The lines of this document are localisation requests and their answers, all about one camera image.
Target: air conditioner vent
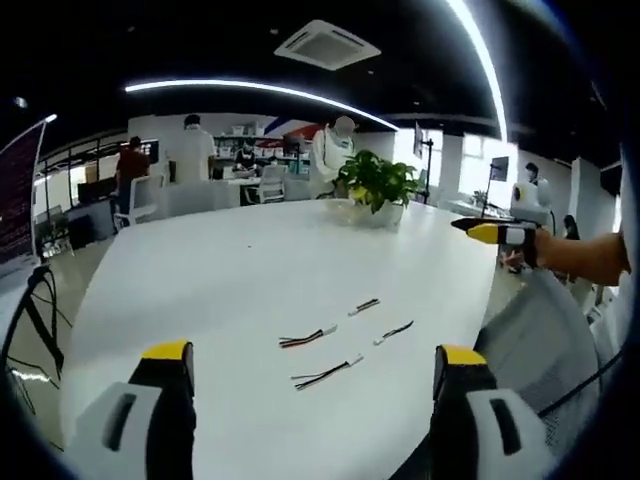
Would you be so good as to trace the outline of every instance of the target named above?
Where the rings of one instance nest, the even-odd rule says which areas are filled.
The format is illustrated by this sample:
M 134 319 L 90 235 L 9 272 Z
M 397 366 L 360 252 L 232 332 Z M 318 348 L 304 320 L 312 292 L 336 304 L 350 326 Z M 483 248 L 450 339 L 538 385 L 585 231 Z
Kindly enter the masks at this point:
M 335 71 L 380 55 L 380 50 L 346 30 L 323 20 L 314 20 L 288 38 L 274 53 Z

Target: white pot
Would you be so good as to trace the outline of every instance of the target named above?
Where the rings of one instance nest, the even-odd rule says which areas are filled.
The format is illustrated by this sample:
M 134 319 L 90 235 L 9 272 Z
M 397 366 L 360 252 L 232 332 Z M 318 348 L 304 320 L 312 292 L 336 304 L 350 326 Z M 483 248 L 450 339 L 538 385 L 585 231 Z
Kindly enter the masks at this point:
M 382 208 L 371 213 L 371 205 L 356 204 L 358 210 L 358 225 L 369 228 L 397 227 L 402 220 L 404 205 L 384 202 Z

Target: person in red shirt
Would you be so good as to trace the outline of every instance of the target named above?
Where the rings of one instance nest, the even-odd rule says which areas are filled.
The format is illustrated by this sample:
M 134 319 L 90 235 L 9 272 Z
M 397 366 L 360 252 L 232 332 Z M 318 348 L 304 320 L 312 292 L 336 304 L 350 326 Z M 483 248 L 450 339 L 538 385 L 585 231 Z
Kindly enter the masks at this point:
M 120 160 L 116 166 L 116 182 L 118 183 L 118 206 L 120 213 L 129 214 L 131 198 L 131 182 L 136 178 L 149 175 L 150 160 L 141 152 L 140 137 L 133 137 L 126 148 L 120 152 Z

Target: ceiling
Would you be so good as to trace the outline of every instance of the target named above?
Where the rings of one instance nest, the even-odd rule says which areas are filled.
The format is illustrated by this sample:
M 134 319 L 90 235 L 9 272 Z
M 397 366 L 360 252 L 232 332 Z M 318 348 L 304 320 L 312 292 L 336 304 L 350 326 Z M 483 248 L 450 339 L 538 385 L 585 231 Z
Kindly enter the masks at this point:
M 301 99 L 246 90 L 198 88 L 124 93 L 137 81 L 231 78 L 312 92 L 375 115 L 447 114 L 495 119 L 487 80 L 471 42 L 444 0 L 225 2 L 130 0 L 67 6 L 12 2 L 0 30 L 0 143 L 56 113 L 44 152 L 126 127 L 144 114 L 239 112 L 326 121 L 336 111 Z M 613 131 L 587 76 L 567 47 L 515 0 L 467 0 L 483 33 L 509 123 L 532 129 L 511 139 L 528 150 L 599 166 L 618 160 Z M 291 34 L 322 19 L 372 43 L 378 57 L 336 72 L 276 57 Z M 28 107 L 19 108 L 15 97 Z M 360 121 L 365 129 L 384 128 Z M 497 136 L 497 127 L 445 128 Z

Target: green leaves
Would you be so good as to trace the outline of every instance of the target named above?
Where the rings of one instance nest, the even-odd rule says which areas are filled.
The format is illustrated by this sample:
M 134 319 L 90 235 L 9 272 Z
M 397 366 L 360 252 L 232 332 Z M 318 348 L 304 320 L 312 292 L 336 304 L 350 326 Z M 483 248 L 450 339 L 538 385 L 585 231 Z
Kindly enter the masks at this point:
M 382 208 L 385 201 L 409 204 L 412 193 L 418 190 L 413 179 L 415 168 L 405 163 L 391 163 L 369 150 L 360 150 L 350 157 L 338 173 L 338 181 L 346 184 L 350 191 L 365 189 L 358 195 L 358 203 L 371 205 L 371 212 Z

